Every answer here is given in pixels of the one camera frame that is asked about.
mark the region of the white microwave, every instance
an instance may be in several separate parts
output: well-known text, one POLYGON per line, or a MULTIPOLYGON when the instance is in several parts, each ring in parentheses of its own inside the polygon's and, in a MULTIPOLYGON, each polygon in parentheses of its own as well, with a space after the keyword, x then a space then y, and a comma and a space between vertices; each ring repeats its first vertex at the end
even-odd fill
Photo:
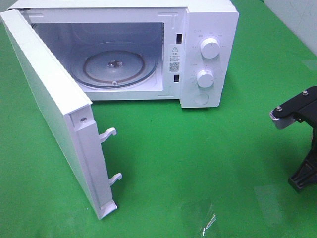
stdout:
POLYGON ((19 0, 1 14, 37 104, 99 219, 117 208, 91 100, 217 107, 238 12, 229 0, 19 0))

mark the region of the green surface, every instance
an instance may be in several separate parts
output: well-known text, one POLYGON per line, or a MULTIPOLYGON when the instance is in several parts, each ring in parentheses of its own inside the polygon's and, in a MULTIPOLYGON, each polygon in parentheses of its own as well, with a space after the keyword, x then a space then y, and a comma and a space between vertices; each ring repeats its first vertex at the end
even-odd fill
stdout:
POLYGON ((240 18, 220 107, 95 102, 118 210, 99 221, 38 110, 0 26, 0 237, 317 237, 317 186, 287 183, 311 128, 277 130, 269 111, 316 85, 316 57, 261 2, 240 18))

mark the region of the open door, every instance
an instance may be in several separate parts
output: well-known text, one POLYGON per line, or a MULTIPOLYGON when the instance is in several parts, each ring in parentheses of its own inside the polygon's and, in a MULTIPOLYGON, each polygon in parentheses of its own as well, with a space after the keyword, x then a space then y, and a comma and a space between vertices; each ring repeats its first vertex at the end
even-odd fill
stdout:
POLYGON ((18 10, 0 13, 34 98, 77 180, 99 219, 117 208, 101 142, 114 128, 99 135, 92 102, 34 32, 18 10))

